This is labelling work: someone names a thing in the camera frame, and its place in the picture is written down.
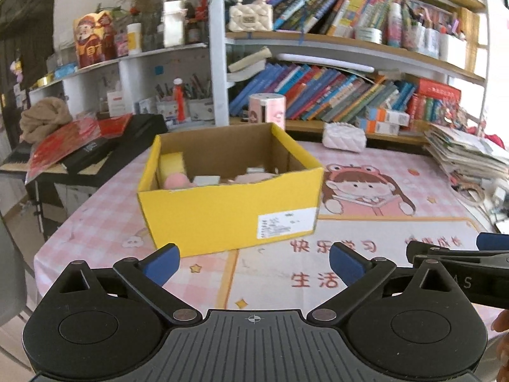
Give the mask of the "person right hand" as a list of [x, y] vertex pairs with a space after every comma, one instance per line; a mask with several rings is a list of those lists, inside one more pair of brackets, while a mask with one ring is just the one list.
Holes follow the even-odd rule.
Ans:
[[499, 340], [499, 344], [496, 348], [496, 356], [499, 360], [499, 371], [496, 376], [497, 382], [508, 382], [509, 371], [508, 371], [508, 360], [509, 360], [509, 311], [503, 310], [496, 319], [493, 321], [491, 326], [493, 331], [502, 333], [503, 336]]

